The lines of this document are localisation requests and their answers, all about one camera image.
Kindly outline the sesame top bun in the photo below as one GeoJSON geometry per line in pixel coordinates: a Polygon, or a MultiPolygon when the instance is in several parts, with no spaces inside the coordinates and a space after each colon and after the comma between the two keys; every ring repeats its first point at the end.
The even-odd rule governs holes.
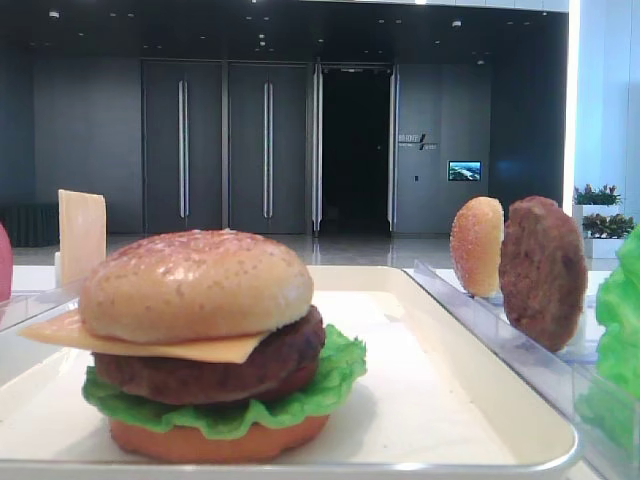
{"type": "Polygon", "coordinates": [[[172,344],[251,335],[303,318],[314,285],[286,245],[234,230],[136,241],[84,282],[79,314],[96,336],[172,344]]]}

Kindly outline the lettuce leaf in burger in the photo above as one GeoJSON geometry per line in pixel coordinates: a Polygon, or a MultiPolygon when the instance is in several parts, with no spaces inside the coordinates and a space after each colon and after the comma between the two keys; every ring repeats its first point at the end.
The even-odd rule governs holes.
{"type": "Polygon", "coordinates": [[[128,394],[101,380],[93,366],[86,369],[82,395],[103,415],[156,433],[189,427],[207,439],[232,440],[245,436],[254,425],[293,427],[334,412],[346,401],[356,380],[367,372],[362,340],[348,338],[332,324],[325,327],[325,333],[325,346],[312,381],[279,400],[251,399],[241,406],[174,406],[128,394]]]}

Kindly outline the meat patty in burger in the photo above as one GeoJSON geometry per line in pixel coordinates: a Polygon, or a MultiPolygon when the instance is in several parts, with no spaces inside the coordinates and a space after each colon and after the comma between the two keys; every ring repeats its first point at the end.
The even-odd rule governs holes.
{"type": "Polygon", "coordinates": [[[325,345],[319,310],[266,337],[242,364],[128,357],[96,353],[99,379],[137,396],[170,405],[272,401],[306,387],[325,345]]]}

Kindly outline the standing brown meat patty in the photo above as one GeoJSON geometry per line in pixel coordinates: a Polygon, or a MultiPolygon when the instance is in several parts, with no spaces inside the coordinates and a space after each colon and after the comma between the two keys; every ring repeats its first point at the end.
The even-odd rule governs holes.
{"type": "Polygon", "coordinates": [[[587,280],[575,221],[546,197],[511,204],[499,265],[509,323],[545,349],[562,350],[576,333],[587,280]]]}

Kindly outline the standing red tomato slice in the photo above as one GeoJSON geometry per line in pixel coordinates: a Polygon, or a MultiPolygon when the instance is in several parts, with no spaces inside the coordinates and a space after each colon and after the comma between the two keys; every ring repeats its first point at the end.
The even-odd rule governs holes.
{"type": "Polygon", "coordinates": [[[13,252],[9,236],[0,225],[0,302],[11,297],[13,278],[13,252]]]}

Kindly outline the middle dark double door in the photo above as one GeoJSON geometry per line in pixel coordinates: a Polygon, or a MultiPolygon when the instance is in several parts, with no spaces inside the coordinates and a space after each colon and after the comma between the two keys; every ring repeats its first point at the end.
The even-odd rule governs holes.
{"type": "Polygon", "coordinates": [[[306,98],[302,67],[230,67],[231,227],[305,232],[306,98]]]}

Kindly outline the dark double door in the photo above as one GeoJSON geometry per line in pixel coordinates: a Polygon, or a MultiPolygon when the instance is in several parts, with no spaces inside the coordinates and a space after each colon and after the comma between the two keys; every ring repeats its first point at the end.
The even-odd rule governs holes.
{"type": "Polygon", "coordinates": [[[306,98],[302,67],[230,67],[231,227],[305,232],[306,98]]]}
{"type": "Polygon", "coordinates": [[[146,230],[220,227],[221,66],[146,62],[143,80],[146,230]]]}

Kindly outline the white rectangular metal tray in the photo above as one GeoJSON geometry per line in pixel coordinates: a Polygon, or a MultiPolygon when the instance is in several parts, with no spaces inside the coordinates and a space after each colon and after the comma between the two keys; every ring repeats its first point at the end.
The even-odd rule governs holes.
{"type": "Polygon", "coordinates": [[[5,479],[561,479],[574,426],[407,273],[315,266],[324,320],[367,374],[324,431],[272,465],[155,464],[120,451],[81,397],[89,354],[1,335],[5,479]]]}

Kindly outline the bottom bun in burger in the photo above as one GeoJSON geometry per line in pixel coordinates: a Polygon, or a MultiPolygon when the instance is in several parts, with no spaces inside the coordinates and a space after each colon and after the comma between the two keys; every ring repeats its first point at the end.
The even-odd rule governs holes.
{"type": "Polygon", "coordinates": [[[261,424],[231,440],[207,439],[191,427],[175,427],[159,433],[111,419],[110,433],[124,451],[172,463],[237,464],[272,460],[282,453],[313,440],[324,429],[327,416],[308,417],[302,423],[282,429],[261,424]]]}

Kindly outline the lower flower planter box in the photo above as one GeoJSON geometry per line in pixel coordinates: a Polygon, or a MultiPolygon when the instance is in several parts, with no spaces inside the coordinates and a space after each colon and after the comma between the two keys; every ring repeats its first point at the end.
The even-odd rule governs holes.
{"type": "Polygon", "coordinates": [[[590,214],[583,218],[585,255],[592,259],[613,259],[624,239],[635,228],[634,218],[623,214],[590,214]]]}

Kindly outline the flower planter box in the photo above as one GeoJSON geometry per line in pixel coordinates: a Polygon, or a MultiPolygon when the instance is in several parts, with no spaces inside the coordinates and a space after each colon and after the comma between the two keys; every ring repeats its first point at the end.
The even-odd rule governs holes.
{"type": "Polygon", "coordinates": [[[623,214],[590,214],[583,218],[585,255],[592,259],[613,259],[624,239],[635,228],[634,218],[623,214]]]}
{"type": "Polygon", "coordinates": [[[599,188],[586,184],[582,189],[574,188],[573,217],[579,223],[589,215],[613,216],[620,212],[620,195],[615,185],[599,188]]]}

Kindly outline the wall display screen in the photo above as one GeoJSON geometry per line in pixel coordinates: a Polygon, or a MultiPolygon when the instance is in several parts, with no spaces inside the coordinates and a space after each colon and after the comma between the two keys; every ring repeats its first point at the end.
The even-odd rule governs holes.
{"type": "Polygon", "coordinates": [[[480,161],[449,161],[448,181],[478,182],[481,180],[482,163],[480,161]]]}

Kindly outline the left clear acrylic rail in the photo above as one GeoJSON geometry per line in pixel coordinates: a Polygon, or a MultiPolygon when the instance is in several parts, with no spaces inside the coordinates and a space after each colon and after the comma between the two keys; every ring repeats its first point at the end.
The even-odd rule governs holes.
{"type": "Polygon", "coordinates": [[[36,295],[18,295],[1,303],[1,331],[16,327],[39,315],[75,302],[82,281],[76,281],[36,295]]]}

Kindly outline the clear acrylic rail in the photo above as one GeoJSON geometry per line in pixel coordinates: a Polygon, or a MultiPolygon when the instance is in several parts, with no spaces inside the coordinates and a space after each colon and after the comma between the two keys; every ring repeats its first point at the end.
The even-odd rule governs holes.
{"type": "Polygon", "coordinates": [[[76,281],[36,295],[18,295],[1,303],[1,331],[16,327],[39,315],[75,302],[82,281],[76,281]]]}
{"type": "Polygon", "coordinates": [[[578,428],[584,461],[594,473],[604,479],[639,477],[639,401],[596,371],[603,335],[595,316],[596,290],[607,271],[588,274],[578,332],[559,353],[548,352],[512,328],[501,296],[472,298],[451,270],[432,269],[420,261],[408,273],[578,428]]]}

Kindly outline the right clear acrylic rail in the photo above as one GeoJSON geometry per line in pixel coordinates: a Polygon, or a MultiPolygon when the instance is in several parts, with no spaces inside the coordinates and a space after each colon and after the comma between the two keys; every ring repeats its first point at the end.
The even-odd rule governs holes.
{"type": "Polygon", "coordinates": [[[588,274],[578,332],[559,353],[548,352],[512,328],[501,296],[472,298],[451,270],[432,269],[420,261],[408,273],[578,428],[584,461],[594,473],[604,479],[639,477],[639,401],[596,371],[603,335],[595,316],[596,290],[607,271],[588,274]]]}

